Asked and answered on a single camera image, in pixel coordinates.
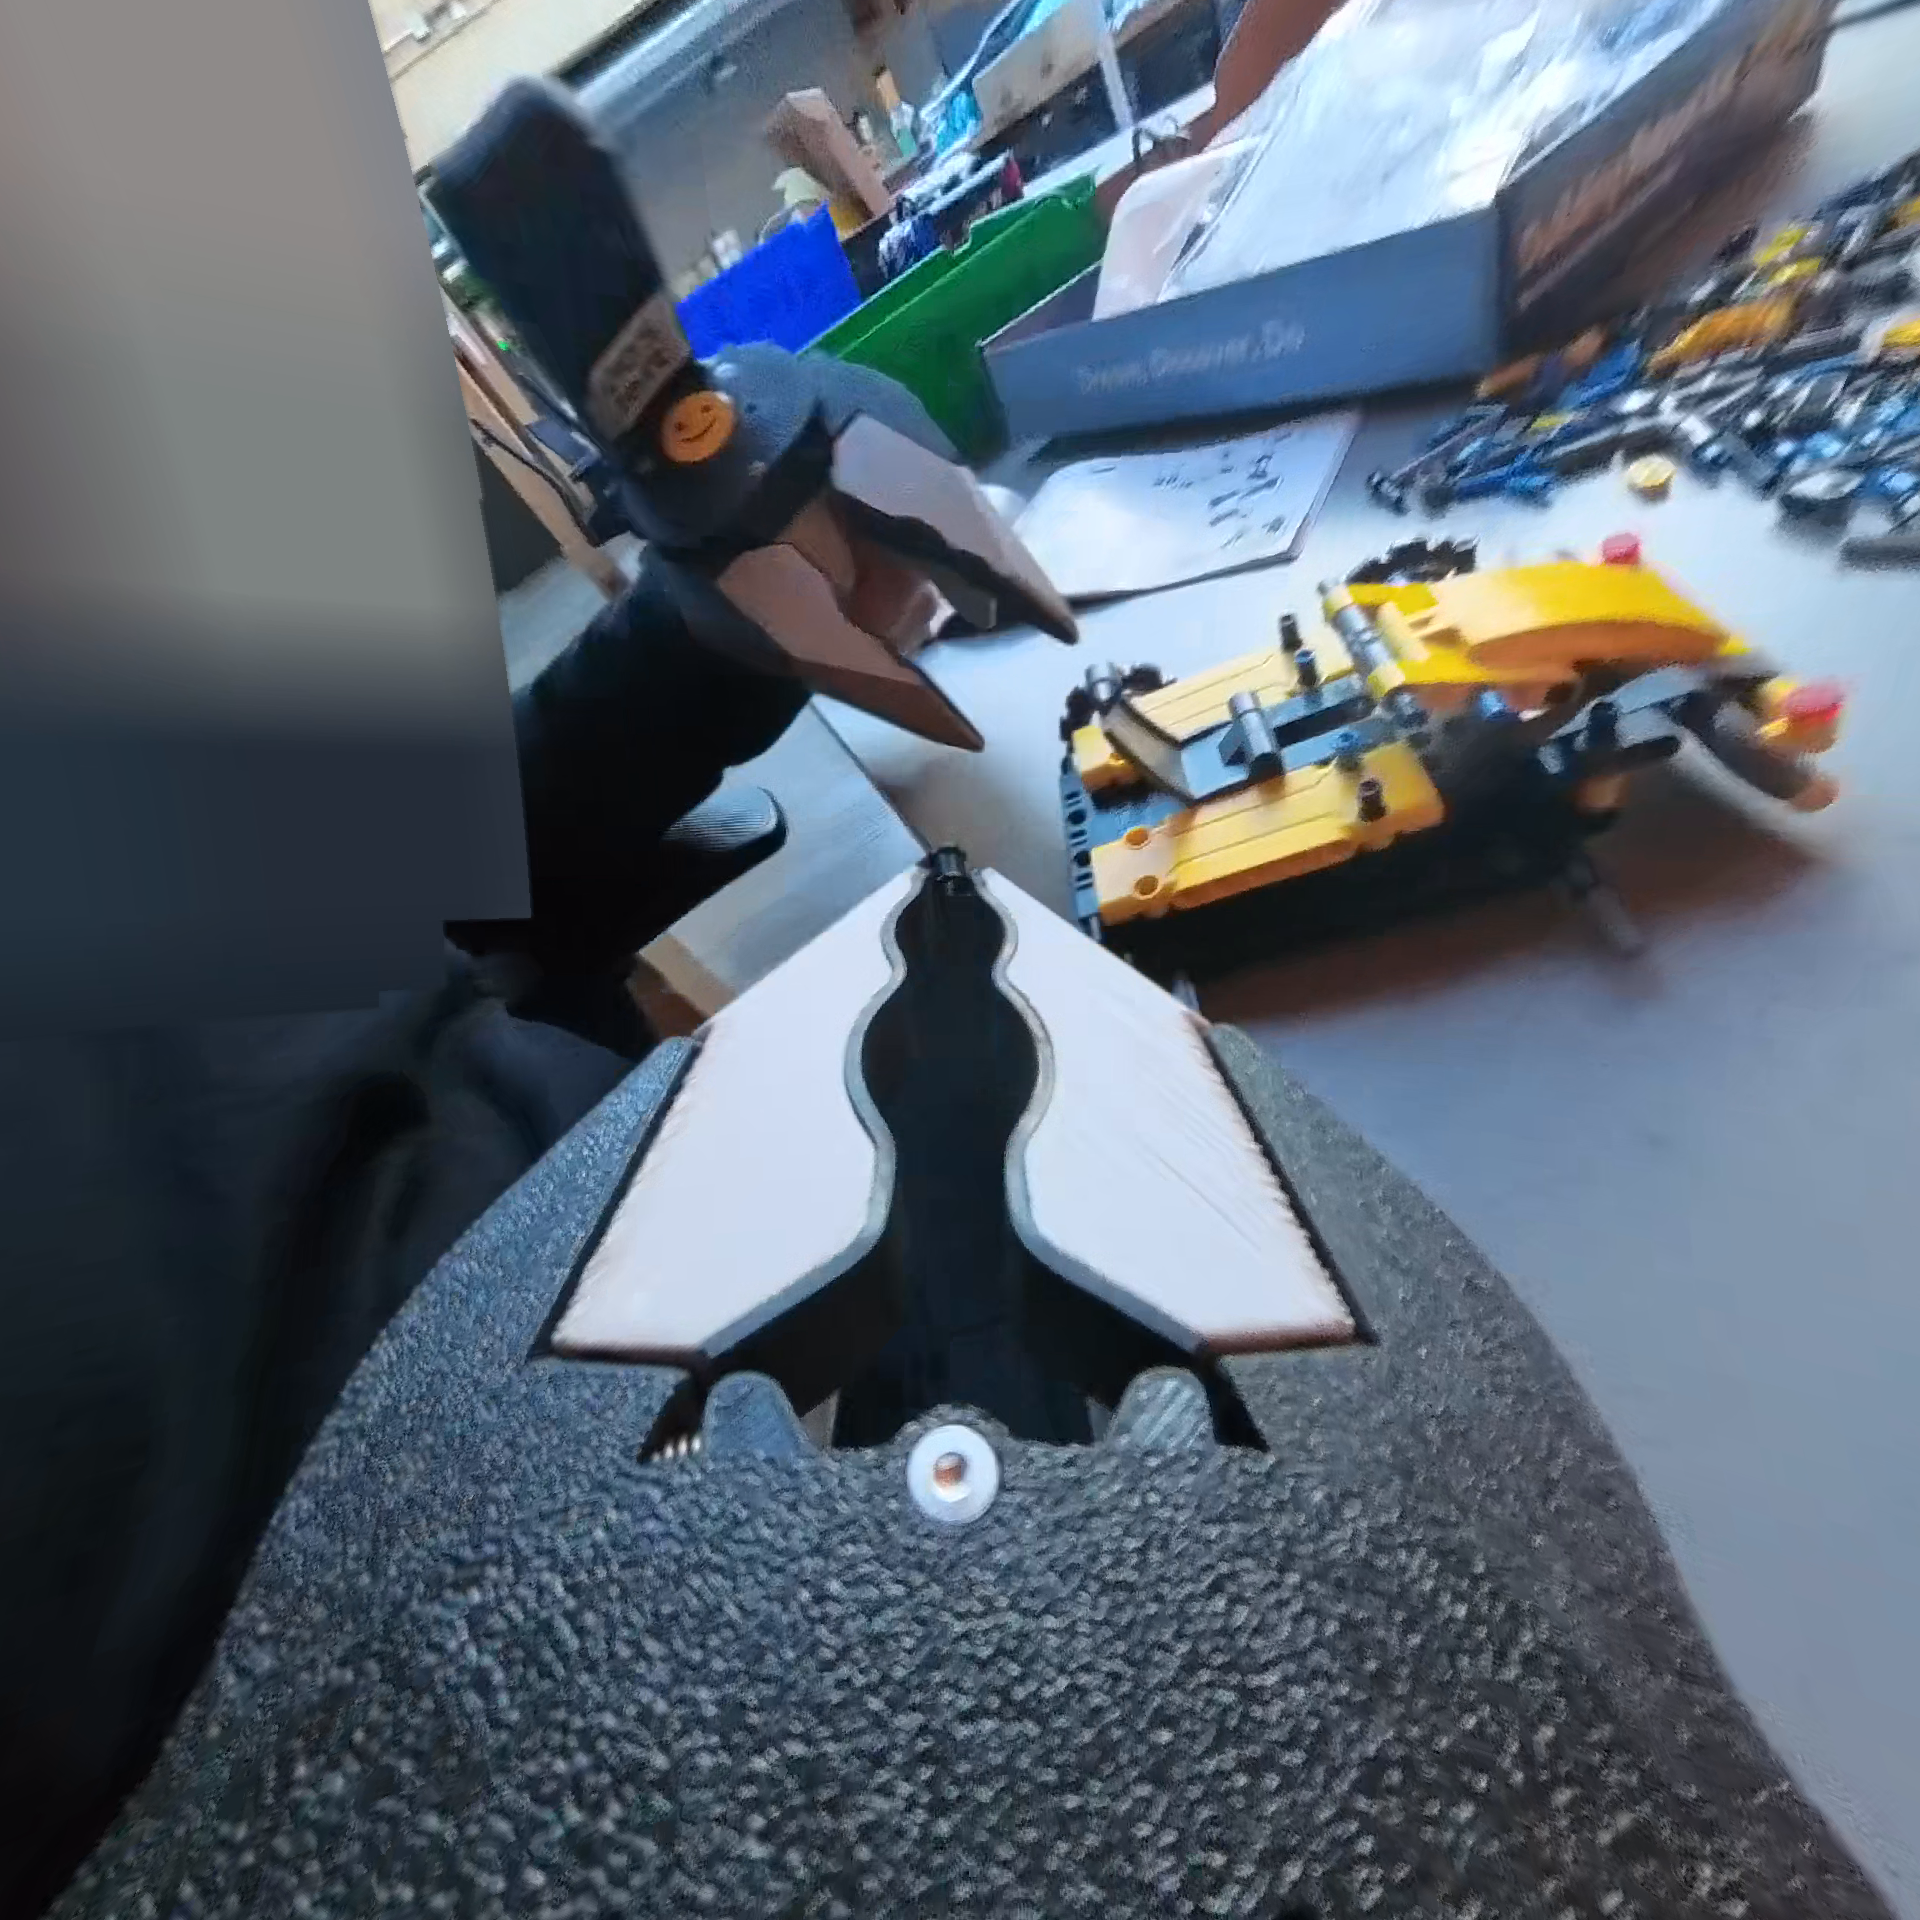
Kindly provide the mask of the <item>clear plastic bags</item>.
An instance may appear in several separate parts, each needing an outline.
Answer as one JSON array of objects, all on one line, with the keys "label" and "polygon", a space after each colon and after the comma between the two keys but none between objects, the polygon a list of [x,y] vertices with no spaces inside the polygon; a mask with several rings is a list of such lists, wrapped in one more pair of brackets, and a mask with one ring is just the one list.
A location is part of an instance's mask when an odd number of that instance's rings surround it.
[{"label": "clear plastic bags", "polygon": [[1239,5],[1212,176],[1156,300],[1346,253],[1493,201],[1714,11],[1689,3]]}]

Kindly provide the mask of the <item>blue plastic bin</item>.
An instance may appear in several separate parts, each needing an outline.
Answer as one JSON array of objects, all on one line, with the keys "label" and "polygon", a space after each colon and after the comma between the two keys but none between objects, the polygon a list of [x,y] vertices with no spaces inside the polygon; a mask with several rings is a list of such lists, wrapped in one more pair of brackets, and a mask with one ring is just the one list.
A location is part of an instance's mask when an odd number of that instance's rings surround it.
[{"label": "blue plastic bin", "polygon": [[801,352],[861,306],[861,290],[826,206],[762,237],[679,302],[695,356],[741,346]]}]

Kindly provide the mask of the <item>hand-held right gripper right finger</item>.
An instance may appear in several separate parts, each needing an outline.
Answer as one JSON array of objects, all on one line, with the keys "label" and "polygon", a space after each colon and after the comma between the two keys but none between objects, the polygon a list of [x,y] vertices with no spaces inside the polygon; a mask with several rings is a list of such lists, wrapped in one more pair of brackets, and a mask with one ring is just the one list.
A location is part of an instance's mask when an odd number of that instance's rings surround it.
[{"label": "hand-held right gripper right finger", "polygon": [[1040,1259],[1180,1353],[1350,1346],[1352,1307],[1208,1046],[1208,1021],[983,872],[994,981],[1037,1041],[1009,1205]]}]

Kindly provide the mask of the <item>grey cardboard set box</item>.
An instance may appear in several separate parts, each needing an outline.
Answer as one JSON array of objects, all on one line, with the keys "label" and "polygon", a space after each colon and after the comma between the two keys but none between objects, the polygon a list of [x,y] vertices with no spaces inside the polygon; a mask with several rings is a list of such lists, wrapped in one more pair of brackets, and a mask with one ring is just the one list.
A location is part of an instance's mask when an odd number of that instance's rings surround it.
[{"label": "grey cardboard set box", "polygon": [[1487,372],[1578,332],[1817,86],[1834,5],[1714,5],[1493,201],[1346,253],[1156,300],[1201,149],[1120,193],[1095,269],[983,347],[1014,441],[1290,411]]}]

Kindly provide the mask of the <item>yellow toy brick vehicle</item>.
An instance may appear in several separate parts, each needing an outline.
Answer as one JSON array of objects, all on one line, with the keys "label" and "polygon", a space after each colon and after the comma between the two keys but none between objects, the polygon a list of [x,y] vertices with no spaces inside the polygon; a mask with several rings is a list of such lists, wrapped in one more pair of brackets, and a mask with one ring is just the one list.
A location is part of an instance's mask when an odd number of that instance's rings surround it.
[{"label": "yellow toy brick vehicle", "polygon": [[1093,665],[1063,706],[1071,912],[1141,969],[1222,969],[1549,888],[1613,924],[1593,842],[1693,745],[1776,806],[1832,803],[1845,691],[1780,669],[1646,565],[1480,568],[1405,539],[1319,611],[1180,680]]}]

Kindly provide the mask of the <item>grey desk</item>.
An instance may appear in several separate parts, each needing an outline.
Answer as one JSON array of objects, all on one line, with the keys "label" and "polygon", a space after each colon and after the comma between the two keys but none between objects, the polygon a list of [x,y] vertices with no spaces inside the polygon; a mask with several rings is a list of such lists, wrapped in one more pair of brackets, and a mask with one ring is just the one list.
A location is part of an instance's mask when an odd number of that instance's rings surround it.
[{"label": "grey desk", "polygon": [[1767,1734],[1901,1916],[1918,1853],[1914,565],[1853,565],[1736,481],[1398,518],[1364,493],[1456,406],[1376,406],[1290,568],[1096,611],[1193,669],[1398,537],[1482,565],[1606,536],[1841,686],[1837,801],[1785,819],[1689,754],[1599,865],[1633,956],[1554,897],[1205,988],[1509,1275],[1638,1474]]}]

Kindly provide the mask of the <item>person's left forearm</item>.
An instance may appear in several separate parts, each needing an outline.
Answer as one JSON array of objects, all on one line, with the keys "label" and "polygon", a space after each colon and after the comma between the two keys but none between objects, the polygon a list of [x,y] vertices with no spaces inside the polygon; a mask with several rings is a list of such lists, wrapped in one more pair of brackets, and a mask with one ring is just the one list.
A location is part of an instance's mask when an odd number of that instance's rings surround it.
[{"label": "person's left forearm", "polygon": [[512,694],[529,912],[455,918],[449,941],[519,1019],[639,1060],[655,1033],[636,962],[666,931],[647,908],[652,852],[806,704],[793,675],[698,638],[645,553],[636,584]]}]

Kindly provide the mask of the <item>green plastic bin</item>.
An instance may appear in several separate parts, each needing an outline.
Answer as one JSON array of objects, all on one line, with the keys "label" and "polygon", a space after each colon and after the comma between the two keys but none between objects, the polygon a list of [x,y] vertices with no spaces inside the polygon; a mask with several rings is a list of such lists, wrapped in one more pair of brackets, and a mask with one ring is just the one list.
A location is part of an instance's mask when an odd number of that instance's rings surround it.
[{"label": "green plastic bin", "polygon": [[1105,242],[1096,180],[1081,173],[976,221],[889,281],[809,347],[890,377],[972,461],[1005,440],[984,342],[1095,268]]}]

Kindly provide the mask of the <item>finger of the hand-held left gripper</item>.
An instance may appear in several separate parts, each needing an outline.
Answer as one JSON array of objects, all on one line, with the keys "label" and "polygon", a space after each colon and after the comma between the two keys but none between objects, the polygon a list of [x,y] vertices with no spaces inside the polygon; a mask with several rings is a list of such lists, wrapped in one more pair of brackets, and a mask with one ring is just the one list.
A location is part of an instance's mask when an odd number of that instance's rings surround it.
[{"label": "finger of the hand-held left gripper", "polygon": [[832,501],[974,630],[1029,626],[1077,643],[1071,609],[968,469],[852,416],[832,443]]},{"label": "finger of the hand-held left gripper", "polygon": [[790,545],[757,546],[719,571],[732,611],[772,643],[815,694],[956,752],[984,739],[935,681],[841,609],[823,571]]}]

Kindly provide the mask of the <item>white instruction booklet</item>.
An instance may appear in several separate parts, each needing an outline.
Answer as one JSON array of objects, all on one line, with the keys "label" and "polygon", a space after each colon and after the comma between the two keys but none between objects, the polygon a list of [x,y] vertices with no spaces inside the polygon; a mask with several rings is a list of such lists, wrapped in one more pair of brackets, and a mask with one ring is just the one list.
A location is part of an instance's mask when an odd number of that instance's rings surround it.
[{"label": "white instruction booklet", "polygon": [[1014,533],[1058,595],[1088,609],[1288,562],[1324,507],[1360,410],[1058,469]]}]

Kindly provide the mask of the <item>brown cardboard box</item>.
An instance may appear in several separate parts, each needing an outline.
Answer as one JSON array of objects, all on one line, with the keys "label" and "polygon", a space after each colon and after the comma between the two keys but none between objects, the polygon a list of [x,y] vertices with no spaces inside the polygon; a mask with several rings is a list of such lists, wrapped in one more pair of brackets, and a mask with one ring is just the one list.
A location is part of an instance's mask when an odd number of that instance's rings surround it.
[{"label": "brown cardboard box", "polygon": [[825,90],[786,91],[760,131],[786,166],[800,170],[823,189],[836,221],[856,228],[893,212],[896,197],[880,165],[856,145]]}]

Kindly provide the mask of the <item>pile of toy brick parts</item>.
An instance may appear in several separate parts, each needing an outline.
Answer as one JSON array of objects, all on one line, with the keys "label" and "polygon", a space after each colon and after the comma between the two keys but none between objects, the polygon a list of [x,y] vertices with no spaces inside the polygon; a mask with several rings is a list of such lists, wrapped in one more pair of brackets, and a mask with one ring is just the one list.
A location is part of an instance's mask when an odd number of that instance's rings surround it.
[{"label": "pile of toy brick parts", "polygon": [[1485,374],[1471,400],[1361,489],[1385,513],[1510,498],[1542,507],[1590,474],[1733,481],[1840,562],[1914,570],[1918,156],[1807,214],[1743,226],[1711,264],[1549,352]]}]

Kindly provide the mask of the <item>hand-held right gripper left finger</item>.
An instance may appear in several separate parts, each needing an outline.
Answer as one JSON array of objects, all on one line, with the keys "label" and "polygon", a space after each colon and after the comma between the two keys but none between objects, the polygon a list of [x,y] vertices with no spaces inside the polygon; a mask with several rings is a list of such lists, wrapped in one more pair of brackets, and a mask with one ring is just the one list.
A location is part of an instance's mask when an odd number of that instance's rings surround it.
[{"label": "hand-held right gripper left finger", "polygon": [[896,986],[905,869],[713,1016],[550,1349],[706,1366],[873,1236],[880,1150],[847,1090],[861,1018]]}]

